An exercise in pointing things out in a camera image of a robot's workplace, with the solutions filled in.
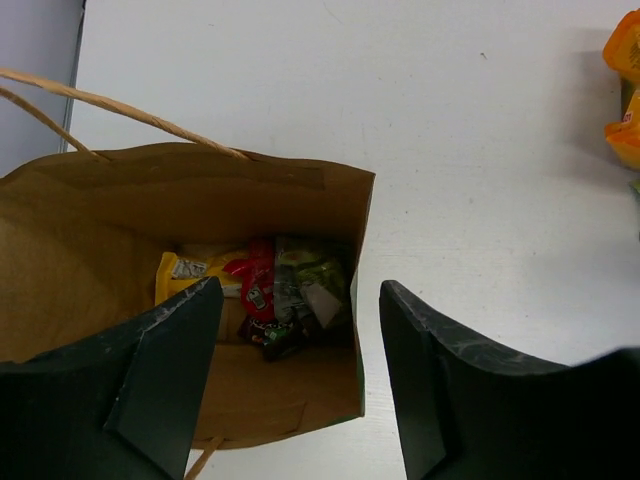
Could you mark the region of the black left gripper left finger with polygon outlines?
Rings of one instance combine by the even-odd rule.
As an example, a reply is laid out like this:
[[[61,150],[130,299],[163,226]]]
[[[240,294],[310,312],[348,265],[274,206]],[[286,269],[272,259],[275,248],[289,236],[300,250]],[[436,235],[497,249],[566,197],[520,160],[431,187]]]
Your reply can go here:
[[[179,479],[223,306],[209,277],[126,322],[1,366],[5,479]]]

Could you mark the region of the brown chocolate bar wrapper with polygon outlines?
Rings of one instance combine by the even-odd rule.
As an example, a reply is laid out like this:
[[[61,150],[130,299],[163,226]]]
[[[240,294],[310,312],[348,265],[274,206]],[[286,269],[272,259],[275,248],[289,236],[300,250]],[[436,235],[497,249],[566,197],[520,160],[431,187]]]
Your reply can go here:
[[[277,361],[307,347],[323,332],[323,327],[313,314],[286,323],[261,322],[247,316],[238,329],[242,339],[261,347],[263,359],[267,362]]]

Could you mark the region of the orange snack bag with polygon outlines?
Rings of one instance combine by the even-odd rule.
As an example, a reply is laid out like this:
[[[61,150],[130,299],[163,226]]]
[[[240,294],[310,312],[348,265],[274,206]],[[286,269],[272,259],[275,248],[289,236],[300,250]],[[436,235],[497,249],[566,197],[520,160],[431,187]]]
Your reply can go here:
[[[619,161],[639,170],[639,10],[627,13],[602,52],[607,67],[620,80],[621,118],[608,124],[605,139]]]

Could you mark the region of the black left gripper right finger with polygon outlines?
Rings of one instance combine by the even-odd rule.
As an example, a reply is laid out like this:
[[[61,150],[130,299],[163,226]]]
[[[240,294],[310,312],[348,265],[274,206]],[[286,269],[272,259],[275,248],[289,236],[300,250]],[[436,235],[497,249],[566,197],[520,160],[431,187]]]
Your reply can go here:
[[[379,310],[408,478],[638,477],[637,348],[557,364],[462,325],[390,280]]]

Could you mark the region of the green candy packet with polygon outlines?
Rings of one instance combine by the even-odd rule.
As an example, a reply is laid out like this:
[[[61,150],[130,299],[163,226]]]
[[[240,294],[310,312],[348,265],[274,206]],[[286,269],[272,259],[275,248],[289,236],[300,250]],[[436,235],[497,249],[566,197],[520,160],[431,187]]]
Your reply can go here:
[[[640,201],[640,180],[636,179],[630,183],[630,188],[637,201]]]
[[[343,252],[336,243],[276,238],[274,311],[279,322],[312,316],[328,330],[350,321]]]

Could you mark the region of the pink candy packet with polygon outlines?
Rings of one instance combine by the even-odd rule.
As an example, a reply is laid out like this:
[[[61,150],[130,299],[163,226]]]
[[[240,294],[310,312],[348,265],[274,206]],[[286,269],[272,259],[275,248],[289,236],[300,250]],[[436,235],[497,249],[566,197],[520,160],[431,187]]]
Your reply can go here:
[[[229,261],[223,271],[241,278],[240,301],[248,315],[260,323],[275,320],[273,239],[252,239],[248,244],[248,257]]]

